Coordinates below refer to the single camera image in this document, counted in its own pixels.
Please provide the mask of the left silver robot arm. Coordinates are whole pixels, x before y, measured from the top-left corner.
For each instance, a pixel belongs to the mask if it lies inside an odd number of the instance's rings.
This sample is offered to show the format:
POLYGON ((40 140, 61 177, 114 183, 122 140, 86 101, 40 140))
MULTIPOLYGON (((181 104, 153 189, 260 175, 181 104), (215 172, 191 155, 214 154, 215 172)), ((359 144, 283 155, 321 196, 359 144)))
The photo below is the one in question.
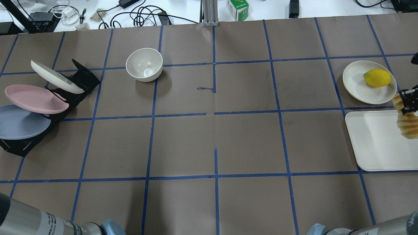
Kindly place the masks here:
POLYGON ((101 225, 78 225, 43 210, 0 195, 0 233, 2 235, 125 235, 113 220, 101 225))

